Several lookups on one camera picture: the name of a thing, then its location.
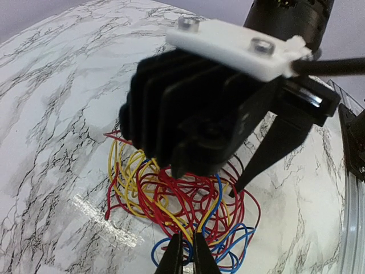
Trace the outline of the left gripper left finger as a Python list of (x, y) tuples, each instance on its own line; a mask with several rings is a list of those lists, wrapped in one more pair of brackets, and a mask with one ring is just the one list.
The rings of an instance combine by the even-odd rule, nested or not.
[(183, 273), (183, 233), (174, 234), (171, 238), (160, 240), (153, 248), (156, 248), (162, 243), (169, 242), (163, 257), (159, 264), (154, 259), (153, 263), (157, 266), (155, 274), (182, 274)]

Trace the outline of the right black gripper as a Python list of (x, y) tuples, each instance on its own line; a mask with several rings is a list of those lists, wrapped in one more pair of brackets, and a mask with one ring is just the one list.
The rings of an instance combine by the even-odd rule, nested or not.
[(301, 146), (313, 125), (323, 126), (340, 102), (335, 91), (309, 76), (279, 76), (267, 85), (273, 92), (269, 110), (277, 116), (230, 196), (243, 191), (257, 175)]

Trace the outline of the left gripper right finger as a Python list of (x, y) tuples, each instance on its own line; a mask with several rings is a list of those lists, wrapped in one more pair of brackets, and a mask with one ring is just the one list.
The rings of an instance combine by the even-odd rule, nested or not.
[(193, 236), (193, 273), (220, 274), (220, 270), (202, 233), (195, 232)]

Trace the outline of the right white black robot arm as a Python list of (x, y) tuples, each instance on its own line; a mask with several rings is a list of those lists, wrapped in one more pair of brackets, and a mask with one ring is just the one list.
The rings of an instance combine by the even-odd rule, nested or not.
[[(286, 41), (299, 35), (317, 52), (333, 1), (254, 1), (244, 26)], [(235, 184), (241, 192), (258, 174), (303, 144), (313, 125), (332, 117), (340, 97), (324, 85), (301, 75), (277, 77), (253, 92), (246, 101), (255, 126), (268, 111), (276, 114), (250, 162)]]

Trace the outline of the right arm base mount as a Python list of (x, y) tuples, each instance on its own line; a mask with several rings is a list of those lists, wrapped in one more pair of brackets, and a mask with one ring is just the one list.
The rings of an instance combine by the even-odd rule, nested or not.
[(346, 170), (364, 181), (364, 110), (355, 115), (347, 106), (338, 106)]

